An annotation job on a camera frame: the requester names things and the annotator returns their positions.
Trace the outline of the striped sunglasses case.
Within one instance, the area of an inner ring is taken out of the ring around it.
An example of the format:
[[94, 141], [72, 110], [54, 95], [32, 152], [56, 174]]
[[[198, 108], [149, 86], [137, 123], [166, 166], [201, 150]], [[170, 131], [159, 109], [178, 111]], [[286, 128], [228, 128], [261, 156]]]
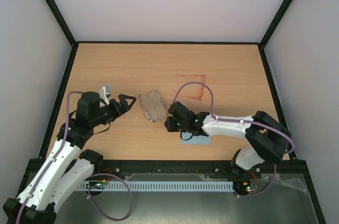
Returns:
[[164, 102], [156, 90], [151, 90], [148, 94], [141, 94], [139, 99], [149, 121], [157, 122], [167, 116]]

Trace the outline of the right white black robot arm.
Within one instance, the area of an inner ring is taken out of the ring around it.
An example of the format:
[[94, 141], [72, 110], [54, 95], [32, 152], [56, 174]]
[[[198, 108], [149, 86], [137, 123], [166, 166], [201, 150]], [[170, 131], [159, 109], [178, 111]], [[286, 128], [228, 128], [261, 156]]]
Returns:
[[210, 112], [195, 114], [175, 102], [168, 112], [165, 128], [168, 132], [188, 133], [190, 136], [183, 141], [210, 136], [246, 139], [249, 147], [237, 150], [230, 162], [230, 170], [237, 177], [263, 162], [280, 164], [291, 139], [290, 131], [263, 111], [247, 117], [218, 117]]

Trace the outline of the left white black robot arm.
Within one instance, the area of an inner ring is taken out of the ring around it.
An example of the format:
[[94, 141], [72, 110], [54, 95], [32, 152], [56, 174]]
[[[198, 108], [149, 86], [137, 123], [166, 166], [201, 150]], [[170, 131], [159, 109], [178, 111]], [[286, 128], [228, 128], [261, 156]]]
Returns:
[[94, 128], [110, 124], [127, 113], [134, 96], [120, 94], [108, 99], [109, 90], [80, 92], [75, 111], [67, 111], [57, 140], [35, 177], [16, 197], [3, 205], [9, 221], [14, 223], [54, 223], [62, 205], [87, 178], [102, 176], [103, 155], [83, 150], [94, 135]]

